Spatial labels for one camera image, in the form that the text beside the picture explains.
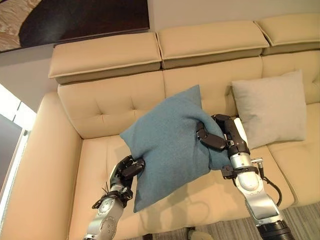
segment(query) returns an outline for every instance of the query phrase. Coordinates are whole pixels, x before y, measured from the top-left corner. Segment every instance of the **beige sofa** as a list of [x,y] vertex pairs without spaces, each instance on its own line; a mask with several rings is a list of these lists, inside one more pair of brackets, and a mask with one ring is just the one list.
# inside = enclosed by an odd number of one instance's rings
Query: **beige sofa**
[[[39,107],[0,240],[81,240],[113,166],[130,154],[119,133],[165,98],[199,84],[208,114],[235,116],[231,81],[297,69],[303,71],[306,140],[268,144],[251,156],[264,158],[265,174],[281,189],[280,209],[318,202],[319,19],[295,14],[57,45],[49,75],[60,85]],[[277,192],[265,188],[277,201]],[[220,171],[135,214],[133,204],[124,209],[117,240],[249,216],[244,198]]]

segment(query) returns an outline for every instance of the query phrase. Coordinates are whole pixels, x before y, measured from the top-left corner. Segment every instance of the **window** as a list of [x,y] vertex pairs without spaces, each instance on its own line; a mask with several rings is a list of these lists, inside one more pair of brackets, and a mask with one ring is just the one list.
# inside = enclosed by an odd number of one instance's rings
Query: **window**
[[36,119],[36,113],[1,84],[0,114],[28,131]]
[[17,141],[15,151],[10,161],[9,169],[5,170],[5,172],[8,171],[7,178],[0,193],[1,230],[11,188],[20,164],[21,157],[27,144],[30,130],[32,129],[36,119],[36,113],[0,84],[0,115],[3,115],[5,118],[9,119],[22,128],[22,133],[20,134],[20,138]]

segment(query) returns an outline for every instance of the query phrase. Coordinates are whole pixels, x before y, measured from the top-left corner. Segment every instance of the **teal pillow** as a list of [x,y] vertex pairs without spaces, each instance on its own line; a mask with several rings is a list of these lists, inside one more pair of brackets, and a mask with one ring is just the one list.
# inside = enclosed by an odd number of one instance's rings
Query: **teal pillow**
[[224,137],[216,122],[201,106],[199,85],[167,98],[120,134],[133,158],[142,157],[144,171],[138,175],[134,212],[165,198],[210,169],[230,164],[227,151],[203,146],[196,137],[197,123]]

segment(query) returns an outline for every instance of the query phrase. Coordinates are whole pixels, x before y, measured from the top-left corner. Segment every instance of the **sofa headrest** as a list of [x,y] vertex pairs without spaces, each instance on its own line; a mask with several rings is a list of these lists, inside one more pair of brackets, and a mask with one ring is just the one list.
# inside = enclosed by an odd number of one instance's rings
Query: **sofa headrest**
[[269,46],[252,21],[167,28],[157,39],[164,69],[255,57]]
[[255,21],[270,47],[263,55],[320,49],[320,13],[299,13]]
[[108,36],[57,45],[49,78],[59,84],[97,80],[160,69],[154,32]]

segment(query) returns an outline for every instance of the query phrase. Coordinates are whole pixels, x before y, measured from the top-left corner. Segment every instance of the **sofa armrest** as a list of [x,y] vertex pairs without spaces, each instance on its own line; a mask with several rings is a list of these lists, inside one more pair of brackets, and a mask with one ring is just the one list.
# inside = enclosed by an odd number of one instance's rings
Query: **sofa armrest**
[[81,144],[58,94],[46,94],[15,176],[0,240],[68,239]]

